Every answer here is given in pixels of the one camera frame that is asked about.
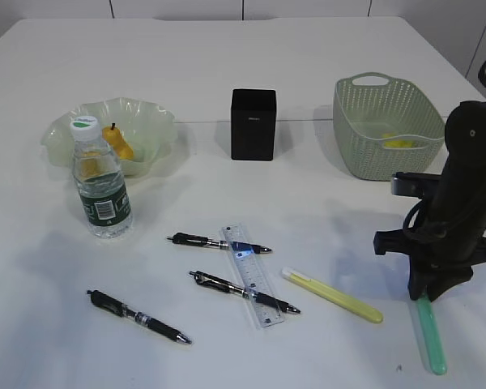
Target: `yellow highlighter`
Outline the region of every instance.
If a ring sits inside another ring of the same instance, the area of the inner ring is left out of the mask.
[[[337,306],[341,306],[353,314],[357,314],[365,320],[369,320],[371,323],[381,323],[383,321],[383,314],[379,310],[329,285],[323,284],[321,281],[305,276],[290,267],[284,267],[281,274],[292,283],[308,289],[310,292],[335,303]]]

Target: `clear ruler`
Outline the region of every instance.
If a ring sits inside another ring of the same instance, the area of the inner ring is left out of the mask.
[[[221,230],[225,241],[232,254],[232,259],[240,273],[241,280],[245,286],[245,291],[249,294],[249,299],[254,309],[254,313],[261,327],[269,327],[284,321],[279,307],[273,308],[258,304],[252,296],[254,292],[265,293],[274,296],[270,284],[266,279],[266,273],[263,271],[258,258],[249,244],[249,240],[243,232],[240,224],[229,225]]]

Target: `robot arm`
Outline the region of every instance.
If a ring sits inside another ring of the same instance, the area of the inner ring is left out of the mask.
[[[377,232],[376,254],[409,256],[412,300],[433,301],[486,262],[486,103],[465,101],[445,125],[449,156],[441,176],[396,173],[393,194],[418,197],[403,228]]]

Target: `basket handle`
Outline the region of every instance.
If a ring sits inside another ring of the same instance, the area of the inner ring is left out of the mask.
[[[395,80],[389,75],[384,75],[383,73],[379,73],[377,71],[368,71],[365,73],[360,73],[359,75],[353,75],[352,77],[349,77],[349,81],[356,85],[355,81],[358,79],[363,79],[364,77],[378,77],[379,79],[386,79],[387,84],[392,83]]]
[[[390,136],[389,138],[382,138],[382,139],[370,139],[375,143],[383,148],[384,150],[424,150],[427,147],[432,146],[435,143],[441,142],[441,139],[431,139],[427,138],[426,136],[422,135],[396,135]],[[404,140],[415,140],[417,142],[422,143],[422,146],[419,147],[387,147],[386,142],[393,142],[393,141],[404,141]]]

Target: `yellow pear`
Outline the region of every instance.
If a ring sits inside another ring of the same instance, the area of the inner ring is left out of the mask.
[[[122,138],[121,131],[115,127],[115,123],[103,128],[103,138],[106,142],[110,143],[110,146],[112,146],[112,149],[115,150],[119,158],[122,160],[133,160],[133,149]]]

